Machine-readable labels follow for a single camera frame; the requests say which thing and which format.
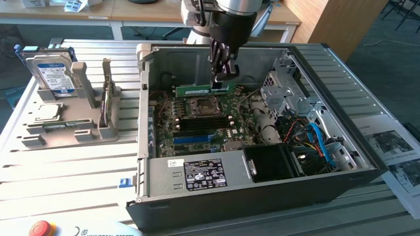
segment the table leg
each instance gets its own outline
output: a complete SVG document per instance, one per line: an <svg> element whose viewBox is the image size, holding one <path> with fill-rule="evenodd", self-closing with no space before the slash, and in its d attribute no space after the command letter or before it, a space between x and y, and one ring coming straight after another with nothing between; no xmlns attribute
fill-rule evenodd
<svg viewBox="0 0 420 236"><path fill-rule="evenodd" d="M281 43L290 43L297 31L297 25L290 25L287 30L283 33Z"/></svg>
<svg viewBox="0 0 420 236"><path fill-rule="evenodd" d="M110 21L110 26L113 29L114 40L125 40L123 39L123 22L122 21Z"/></svg>

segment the black pcie slot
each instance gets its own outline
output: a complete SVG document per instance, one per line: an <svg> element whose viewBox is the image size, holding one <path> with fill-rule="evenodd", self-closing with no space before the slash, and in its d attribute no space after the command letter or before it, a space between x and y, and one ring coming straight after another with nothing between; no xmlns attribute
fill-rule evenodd
<svg viewBox="0 0 420 236"><path fill-rule="evenodd" d="M230 127L229 117L205 117L182 119L179 121L181 130L206 130L206 129L221 129Z"/></svg>
<svg viewBox="0 0 420 236"><path fill-rule="evenodd" d="M175 156L187 156L187 155L197 155L197 154L206 154L206 153L211 153L211 150L179 152L175 154Z"/></svg>
<svg viewBox="0 0 420 236"><path fill-rule="evenodd" d="M206 130L179 131L174 133L174 137L190 137L210 134Z"/></svg>

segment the metal work table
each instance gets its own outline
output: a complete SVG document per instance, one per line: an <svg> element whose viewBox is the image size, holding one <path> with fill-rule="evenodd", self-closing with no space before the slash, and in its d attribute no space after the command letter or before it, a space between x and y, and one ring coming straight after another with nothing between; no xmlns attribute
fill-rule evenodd
<svg viewBox="0 0 420 236"><path fill-rule="evenodd" d="M123 88L121 139L109 145L10 152L33 103L39 100L35 79L0 136L0 229L17 218L121 221L135 227L122 196L134 188L118 189L122 177L137 171L137 136L141 78L137 45L142 41L66 40L79 61L87 63L93 87L102 87L103 58L113 59L117 85ZM329 48L298 45L327 87L353 118L389 111ZM419 235L420 221L413 219L389 186L377 179L347 191L329 204L302 207L261 216L185 229L186 235Z"/></svg>

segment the floor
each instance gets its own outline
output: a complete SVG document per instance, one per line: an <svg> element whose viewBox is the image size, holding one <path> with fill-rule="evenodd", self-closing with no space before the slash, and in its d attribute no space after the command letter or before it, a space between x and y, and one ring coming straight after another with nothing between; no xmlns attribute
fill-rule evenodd
<svg viewBox="0 0 420 236"><path fill-rule="evenodd" d="M402 16L391 13L386 20L379 15L370 32L347 65L362 79L370 90L385 103L386 107L402 122L411 122L420 129L420 47L383 42L377 46L365 46L382 39L419 44L420 33L415 34L420 22L407 20L399 31L395 31ZM19 25L18 29L27 45L49 46L54 37L81 39L113 39L110 27L93 26L43 26ZM135 31L125 27L125 39L162 40L163 34L171 28L138 28L143 36L135 36ZM190 29L183 29L169 40L182 40L189 36ZM30 81L30 72L19 59L10 59L0 54L0 131L7 123L13 109L5 99L5 89L22 87Z"/></svg>

